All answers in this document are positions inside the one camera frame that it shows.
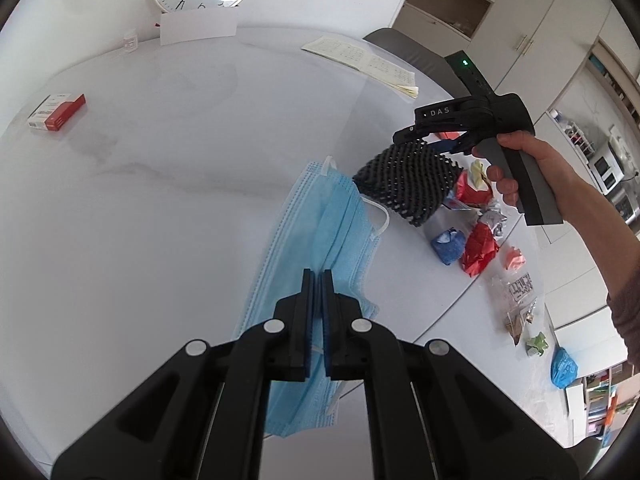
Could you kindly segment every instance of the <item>table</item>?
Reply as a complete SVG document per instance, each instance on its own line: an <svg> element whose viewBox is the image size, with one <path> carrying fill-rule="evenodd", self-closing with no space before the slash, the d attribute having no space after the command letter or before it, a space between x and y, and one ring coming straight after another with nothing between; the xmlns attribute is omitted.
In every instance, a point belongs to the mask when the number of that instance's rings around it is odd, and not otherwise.
<svg viewBox="0 0 640 480"><path fill-rule="evenodd" d="M232 337L308 161L331 154L354 174L415 107L449 98L420 73L413 100L300 50L321 35L248 28L110 52L52 78L0 139L0 386L50 458L186 341ZM28 130L50 92L87 104L58 134ZM399 337L471 285L427 243L465 224L392 215L365 294Z"/></svg>
<svg viewBox="0 0 640 480"><path fill-rule="evenodd" d="M527 257L534 290L542 293L536 243L531 228L519 221L507 244L519 247ZM495 278L506 276L498 257L487 267L443 316L417 343L442 338L494 382L562 446L571 441L566 399L550 381L549 367L555 343L545 319L543 294L534 323L526 326L521 343L514 347L495 306ZM528 357L524 339L543 331L550 348L542 357ZM275 436L264 442L260 480L305 478L306 480L372 478L367 407L362 386L340 399L337 423L332 428L303 431L286 439Z"/></svg>

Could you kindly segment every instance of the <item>sleeve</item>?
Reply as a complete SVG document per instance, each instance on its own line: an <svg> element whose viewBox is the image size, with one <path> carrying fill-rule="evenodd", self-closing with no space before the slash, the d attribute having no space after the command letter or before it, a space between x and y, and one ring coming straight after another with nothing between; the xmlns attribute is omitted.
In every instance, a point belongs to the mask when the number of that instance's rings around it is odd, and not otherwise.
<svg viewBox="0 0 640 480"><path fill-rule="evenodd" d="M628 360L640 366L640 267L615 297L607 298L611 320L624 339Z"/></svg>

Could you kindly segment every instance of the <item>face mask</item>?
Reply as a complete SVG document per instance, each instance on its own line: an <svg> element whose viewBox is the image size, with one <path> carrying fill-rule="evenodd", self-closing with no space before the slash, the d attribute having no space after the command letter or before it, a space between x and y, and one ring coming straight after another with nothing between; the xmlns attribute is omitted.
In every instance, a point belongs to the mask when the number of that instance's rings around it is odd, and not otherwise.
<svg viewBox="0 0 640 480"><path fill-rule="evenodd" d="M377 231L364 202L386 214ZM331 269L335 291L356 298L362 315L373 318L378 308L364 297L362 284L388 223L386 209L361 197L331 157L322 165L310 163L289 193L236 336L271 319L278 300L299 293L305 268L316 276ZM310 377L304 383L271 383L265 432L287 436L334 422L338 383L324 374L322 347L322 318L315 312Z"/></svg>

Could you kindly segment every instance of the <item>gray handle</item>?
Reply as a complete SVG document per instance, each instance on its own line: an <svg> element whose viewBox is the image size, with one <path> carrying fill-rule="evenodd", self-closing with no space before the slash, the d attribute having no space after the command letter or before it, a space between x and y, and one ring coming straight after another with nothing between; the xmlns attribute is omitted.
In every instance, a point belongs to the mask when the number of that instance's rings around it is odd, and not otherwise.
<svg viewBox="0 0 640 480"><path fill-rule="evenodd" d="M546 182L540 167L529 153L503 148L495 137L482 140L478 151L491 164L502 168L504 176L518 182L518 211L524 213L527 225L562 223L556 196Z"/></svg>

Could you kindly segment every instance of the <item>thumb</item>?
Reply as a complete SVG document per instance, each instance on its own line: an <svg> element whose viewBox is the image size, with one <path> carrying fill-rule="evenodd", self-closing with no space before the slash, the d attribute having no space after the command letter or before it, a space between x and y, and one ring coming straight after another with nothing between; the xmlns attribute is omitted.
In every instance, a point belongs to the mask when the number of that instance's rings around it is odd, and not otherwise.
<svg viewBox="0 0 640 480"><path fill-rule="evenodd" d="M522 150L537 160L547 158L552 151L551 146L544 140L537 139L529 132L518 131L512 134L498 134L497 140L501 146L512 150Z"/></svg>

